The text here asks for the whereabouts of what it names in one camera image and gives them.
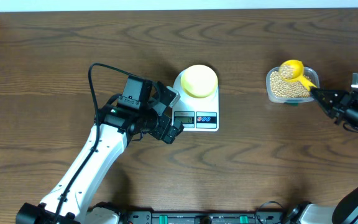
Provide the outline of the yellow plastic measuring scoop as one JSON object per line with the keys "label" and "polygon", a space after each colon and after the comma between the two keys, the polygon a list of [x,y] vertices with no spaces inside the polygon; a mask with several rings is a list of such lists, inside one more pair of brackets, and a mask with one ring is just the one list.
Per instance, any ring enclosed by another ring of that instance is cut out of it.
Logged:
{"label": "yellow plastic measuring scoop", "polygon": [[308,91],[316,88],[316,85],[305,76],[305,67],[299,60],[287,60],[279,66],[278,73],[282,80],[288,83],[301,83]]}

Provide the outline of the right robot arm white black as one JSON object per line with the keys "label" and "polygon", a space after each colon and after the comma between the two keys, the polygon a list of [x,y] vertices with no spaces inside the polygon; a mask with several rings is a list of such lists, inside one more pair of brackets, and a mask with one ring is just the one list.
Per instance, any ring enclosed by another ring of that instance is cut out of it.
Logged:
{"label": "right robot arm white black", "polygon": [[[358,134],[358,90],[312,88],[311,95],[335,124]],[[284,223],[358,223],[358,188],[346,195],[336,207],[303,202],[290,210]]]}

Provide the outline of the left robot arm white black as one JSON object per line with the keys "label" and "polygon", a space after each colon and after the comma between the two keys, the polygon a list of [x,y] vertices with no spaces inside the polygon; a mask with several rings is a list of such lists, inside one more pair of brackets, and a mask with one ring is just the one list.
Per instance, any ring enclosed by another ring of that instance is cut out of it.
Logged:
{"label": "left robot arm white black", "polygon": [[38,205],[23,204],[16,223],[123,223],[120,212],[90,203],[136,134],[171,144],[183,131],[181,121],[164,113],[179,99],[177,90],[161,82],[129,77],[124,92],[96,111],[89,137],[63,178]]}

